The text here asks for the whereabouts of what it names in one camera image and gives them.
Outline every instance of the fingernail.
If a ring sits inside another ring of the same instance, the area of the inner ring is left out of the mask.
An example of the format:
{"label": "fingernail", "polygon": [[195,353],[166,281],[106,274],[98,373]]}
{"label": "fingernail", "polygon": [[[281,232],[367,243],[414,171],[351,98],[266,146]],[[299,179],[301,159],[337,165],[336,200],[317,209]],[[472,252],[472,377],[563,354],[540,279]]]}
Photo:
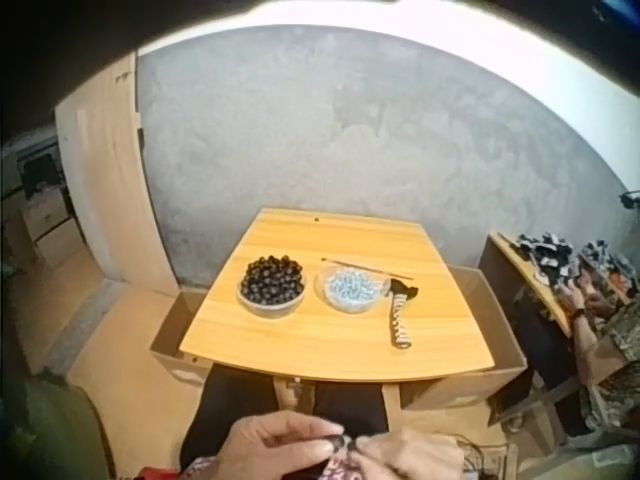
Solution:
{"label": "fingernail", "polygon": [[358,437],[356,438],[356,448],[362,450],[367,447],[370,441],[371,439],[369,437]]}
{"label": "fingernail", "polygon": [[318,457],[328,457],[333,455],[337,450],[334,449],[334,444],[331,440],[312,440],[310,442],[311,449]]}

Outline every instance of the glass bowl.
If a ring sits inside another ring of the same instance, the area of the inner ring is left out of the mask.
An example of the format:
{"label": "glass bowl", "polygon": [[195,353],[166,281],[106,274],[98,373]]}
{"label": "glass bowl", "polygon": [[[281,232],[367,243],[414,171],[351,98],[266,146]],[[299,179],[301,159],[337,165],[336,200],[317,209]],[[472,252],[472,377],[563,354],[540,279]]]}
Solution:
{"label": "glass bowl", "polygon": [[244,308],[249,310],[254,315],[257,315],[258,317],[274,319],[289,315],[300,306],[300,303],[302,302],[302,299],[304,298],[304,295],[307,291],[307,282],[304,275],[304,270],[300,273],[302,275],[302,292],[300,292],[300,295],[298,295],[293,300],[289,300],[288,302],[281,303],[279,305],[262,305],[260,303],[250,302],[242,295],[242,282],[239,282],[238,287],[236,288],[236,297],[238,297],[238,302],[240,302],[240,304]]}
{"label": "glass bowl", "polygon": [[362,300],[362,301],[354,301],[354,300],[346,300],[337,295],[332,294],[329,291],[329,279],[335,275],[336,273],[342,270],[358,270],[357,268],[350,267],[340,267],[340,266],[332,266],[326,267],[322,269],[317,275],[315,279],[314,290],[316,293],[330,306],[335,308],[336,310],[348,313],[348,314],[358,314],[364,313],[373,307],[383,295],[383,285],[384,280],[378,279],[374,274],[366,272],[364,270],[359,270],[360,272],[367,275],[373,283],[377,284],[379,287],[379,292],[376,296],[371,300]]}

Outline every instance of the sleeve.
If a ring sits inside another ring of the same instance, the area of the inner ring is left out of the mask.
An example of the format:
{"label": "sleeve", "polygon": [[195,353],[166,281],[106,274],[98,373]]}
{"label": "sleeve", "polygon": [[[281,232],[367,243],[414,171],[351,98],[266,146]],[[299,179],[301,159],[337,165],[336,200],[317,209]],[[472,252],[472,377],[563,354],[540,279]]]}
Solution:
{"label": "sleeve", "polygon": [[613,343],[628,361],[640,360],[640,302],[622,307],[611,318],[608,330]]}

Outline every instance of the white wall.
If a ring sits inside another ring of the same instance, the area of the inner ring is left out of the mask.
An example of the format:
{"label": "white wall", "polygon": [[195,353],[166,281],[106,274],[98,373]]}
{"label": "white wall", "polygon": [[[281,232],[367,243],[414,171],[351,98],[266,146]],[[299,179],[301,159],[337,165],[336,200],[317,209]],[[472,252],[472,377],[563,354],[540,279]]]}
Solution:
{"label": "white wall", "polygon": [[640,98],[548,41],[466,5],[442,0],[271,2],[169,35],[139,54],[214,32],[292,24],[385,33],[476,63],[546,105],[600,154],[627,188],[640,189]]}

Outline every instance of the bowl of blue beads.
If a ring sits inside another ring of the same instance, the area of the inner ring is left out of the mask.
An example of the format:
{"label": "bowl of blue beads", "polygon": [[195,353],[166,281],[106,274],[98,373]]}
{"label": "bowl of blue beads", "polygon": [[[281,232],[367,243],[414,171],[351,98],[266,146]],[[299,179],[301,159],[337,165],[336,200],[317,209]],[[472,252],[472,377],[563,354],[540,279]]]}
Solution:
{"label": "bowl of blue beads", "polygon": [[344,313],[364,313],[383,296],[384,282],[357,268],[327,267],[316,282],[326,302]]}

